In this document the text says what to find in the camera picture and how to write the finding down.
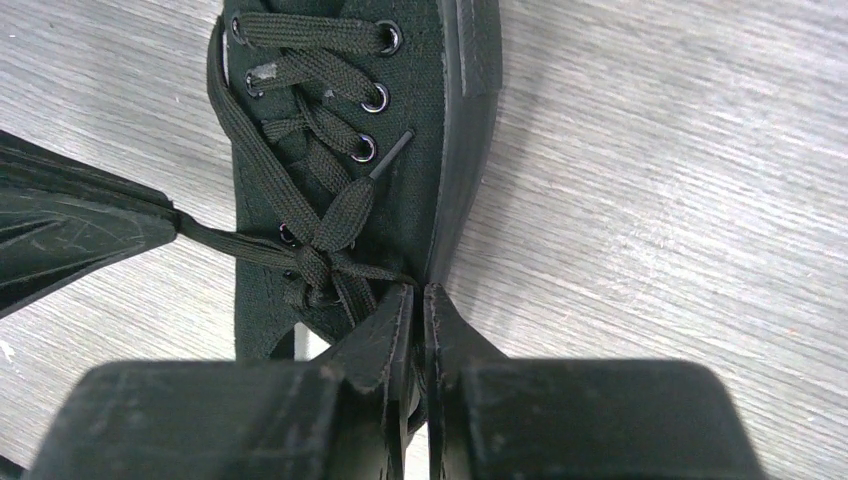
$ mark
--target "rubber sole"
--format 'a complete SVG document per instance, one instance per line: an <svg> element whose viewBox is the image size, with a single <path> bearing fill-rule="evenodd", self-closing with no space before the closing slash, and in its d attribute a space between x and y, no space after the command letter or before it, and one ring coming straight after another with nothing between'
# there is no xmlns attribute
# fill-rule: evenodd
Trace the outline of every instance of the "rubber sole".
<svg viewBox="0 0 848 480"><path fill-rule="evenodd" d="M445 133L427 283L442 283L486 166L503 86L497 0L438 0L445 34Z"/></svg>

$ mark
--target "laminate floor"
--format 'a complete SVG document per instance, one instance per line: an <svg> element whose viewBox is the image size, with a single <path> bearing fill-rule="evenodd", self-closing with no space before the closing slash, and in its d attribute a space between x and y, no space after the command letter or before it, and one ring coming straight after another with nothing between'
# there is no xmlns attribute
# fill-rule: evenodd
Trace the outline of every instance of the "laminate floor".
<svg viewBox="0 0 848 480"><path fill-rule="evenodd" d="M234 225L217 2L0 0L0 126ZM449 290L515 356L676 357L778 479L848 475L848 4L501 0L505 89ZM87 369L232 358L233 261L188 241L0 321L0 452ZM425 478L426 443L409 478Z"/></svg>

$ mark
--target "sneaker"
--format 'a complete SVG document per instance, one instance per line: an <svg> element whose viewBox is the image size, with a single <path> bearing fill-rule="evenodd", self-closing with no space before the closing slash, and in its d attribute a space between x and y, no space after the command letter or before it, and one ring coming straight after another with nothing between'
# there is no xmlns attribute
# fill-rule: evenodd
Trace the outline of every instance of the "sneaker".
<svg viewBox="0 0 848 480"><path fill-rule="evenodd" d="M207 75L241 240L290 250L230 252L239 358L291 357L299 322L335 344L392 283L445 279L494 126L496 2L225 0Z"/></svg>

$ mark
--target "metal eyelet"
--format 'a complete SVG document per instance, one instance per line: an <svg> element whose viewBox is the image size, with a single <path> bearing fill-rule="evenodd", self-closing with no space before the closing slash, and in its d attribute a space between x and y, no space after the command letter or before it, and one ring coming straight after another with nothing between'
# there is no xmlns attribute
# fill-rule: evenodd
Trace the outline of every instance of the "metal eyelet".
<svg viewBox="0 0 848 480"><path fill-rule="evenodd" d="M376 25L383 30L386 36L386 48L380 50L380 55L384 57L394 55L400 48L400 44L403 43L403 34L400 32L400 27L391 20L380 20Z"/></svg>
<svg viewBox="0 0 848 480"><path fill-rule="evenodd" d="M241 25L238 21L238 13L233 15L232 20L230 20L230 30L233 32L233 39L235 39L236 43L239 45L247 45L247 38L245 38L244 34L241 32Z"/></svg>
<svg viewBox="0 0 848 480"><path fill-rule="evenodd" d="M280 224L280 240L287 244L292 244L297 241L294 234L291 233L291 230L289 230L288 227L286 227L285 223Z"/></svg>
<svg viewBox="0 0 848 480"><path fill-rule="evenodd" d="M380 92L380 101L377 104L362 102L359 105L368 113L380 113L389 106L389 89L382 83L375 83L377 91Z"/></svg>
<svg viewBox="0 0 848 480"><path fill-rule="evenodd" d="M377 143L374 142L373 138L364 133L360 133L359 138L362 139L362 152L361 154L353 154L350 158L359 163L368 163L374 160L374 157L377 156Z"/></svg>
<svg viewBox="0 0 848 480"><path fill-rule="evenodd" d="M253 78L254 78L253 74L250 73L250 72L247 72L244 75L244 85L245 85L245 87L247 87L247 94L250 95L251 98L260 99L260 98L265 96L265 92L256 88L256 86L253 85Z"/></svg>

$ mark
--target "shoelace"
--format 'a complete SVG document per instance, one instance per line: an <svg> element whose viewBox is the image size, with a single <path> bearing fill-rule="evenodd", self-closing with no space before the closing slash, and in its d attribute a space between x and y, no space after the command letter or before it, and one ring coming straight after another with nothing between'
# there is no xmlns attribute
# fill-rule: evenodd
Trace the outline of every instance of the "shoelace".
<svg viewBox="0 0 848 480"><path fill-rule="evenodd" d="M387 47L386 28L360 20L249 13L234 19L231 26L239 42L285 49L277 62L252 69L245 81L254 97L261 97L267 89L294 87L297 116L267 122L262 126L262 133L259 132L227 85L220 18L207 52L207 91L224 132L244 160L243 167L250 176L251 186L261 192L277 217L285 220L286 228L299 245L293 248L276 238L210 229L183 212L179 213L180 231L236 258L291 272L284 301L298 308L340 302L352 329L377 307L369 279L416 284L402 273L356 263L349 251L373 207L377 178L412 139L413 133L407 131L402 135L370 175L351 180L328 146L348 153L356 161L370 161L376 156L373 140L355 132L332 112L310 102L296 85L318 79L343 97L361 103L366 111L369 107L379 107L382 104L380 96L387 96L388 92L379 90L380 86L326 49L386 54L392 43L397 44L399 31L388 30L390 45ZM263 75L262 69L266 72L276 70L276 73ZM295 186L269 145L304 129L316 137L310 138L306 159L310 172L334 195L323 218L319 218ZM335 295L328 292L330 287Z"/></svg>

